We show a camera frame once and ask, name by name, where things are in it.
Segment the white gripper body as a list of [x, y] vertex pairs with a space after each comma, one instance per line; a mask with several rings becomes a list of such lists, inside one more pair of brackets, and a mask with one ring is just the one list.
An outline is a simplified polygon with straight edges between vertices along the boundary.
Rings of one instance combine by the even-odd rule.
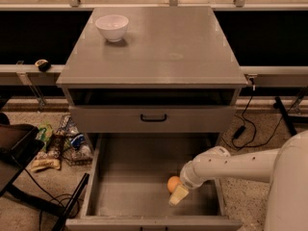
[[195, 172], [195, 162], [188, 161], [180, 171], [180, 180], [186, 188], [195, 190], [208, 181], [208, 178], [199, 176]]

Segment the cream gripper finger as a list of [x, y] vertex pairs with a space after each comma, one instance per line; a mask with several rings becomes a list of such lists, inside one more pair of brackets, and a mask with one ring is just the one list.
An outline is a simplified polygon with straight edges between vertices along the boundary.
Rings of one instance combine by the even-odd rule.
[[174, 192], [171, 194], [168, 204], [170, 206], [178, 205], [187, 195], [189, 190], [183, 185], [177, 185]]

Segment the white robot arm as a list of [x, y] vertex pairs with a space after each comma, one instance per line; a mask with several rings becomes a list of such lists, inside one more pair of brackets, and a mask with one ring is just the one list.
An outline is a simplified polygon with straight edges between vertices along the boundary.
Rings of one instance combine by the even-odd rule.
[[224, 147], [215, 146], [198, 154], [182, 167], [169, 204], [178, 205], [190, 191], [217, 178], [269, 184], [264, 231], [308, 231], [307, 131], [276, 149], [232, 156]]

